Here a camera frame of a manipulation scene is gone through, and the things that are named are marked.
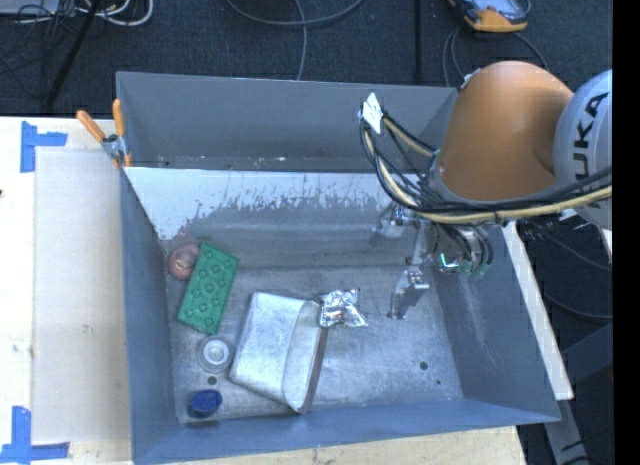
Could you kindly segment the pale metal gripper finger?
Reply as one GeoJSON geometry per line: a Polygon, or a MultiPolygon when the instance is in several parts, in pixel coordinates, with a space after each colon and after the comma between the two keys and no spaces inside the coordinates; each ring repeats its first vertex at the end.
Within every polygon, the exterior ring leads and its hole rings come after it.
{"type": "Polygon", "coordinates": [[[418,236],[419,227],[416,213],[399,204],[389,204],[381,211],[372,227],[369,243],[381,246],[390,243],[413,243],[418,236]]]}
{"type": "Polygon", "coordinates": [[[387,316],[394,320],[404,319],[410,307],[430,289],[430,281],[420,267],[407,267],[396,281],[390,297],[387,316]]]}

